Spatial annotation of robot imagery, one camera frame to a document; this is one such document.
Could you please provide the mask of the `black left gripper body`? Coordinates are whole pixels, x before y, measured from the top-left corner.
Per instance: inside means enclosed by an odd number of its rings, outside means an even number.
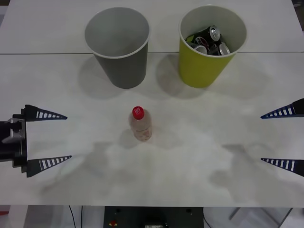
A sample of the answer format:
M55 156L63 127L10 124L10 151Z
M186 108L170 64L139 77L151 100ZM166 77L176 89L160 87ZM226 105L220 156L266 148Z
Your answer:
M12 162L12 167L27 171L27 134L25 110L0 123L0 161Z

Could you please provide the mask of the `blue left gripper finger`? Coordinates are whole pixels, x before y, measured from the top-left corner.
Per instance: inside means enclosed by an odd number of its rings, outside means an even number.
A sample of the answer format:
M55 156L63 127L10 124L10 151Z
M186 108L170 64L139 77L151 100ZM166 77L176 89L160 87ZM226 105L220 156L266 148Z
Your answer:
M46 120L66 120L67 117L52 111L40 109L36 106L25 105L25 121L38 122Z
M27 161L27 178L33 177L47 169L50 169L56 165L59 165L72 156L62 156L62 157L53 157L53 158L44 158L44 159L33 159Z

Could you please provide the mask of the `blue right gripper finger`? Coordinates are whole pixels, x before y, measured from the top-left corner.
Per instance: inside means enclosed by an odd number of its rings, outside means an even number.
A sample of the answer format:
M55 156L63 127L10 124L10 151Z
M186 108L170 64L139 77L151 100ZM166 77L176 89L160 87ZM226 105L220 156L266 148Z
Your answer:
M274 158L261 158L260 160L304 177L304 160Z
M261 119L274 119L274 118L294 118L304 116L304 99L292 102L287 106L275 109L265 115Z

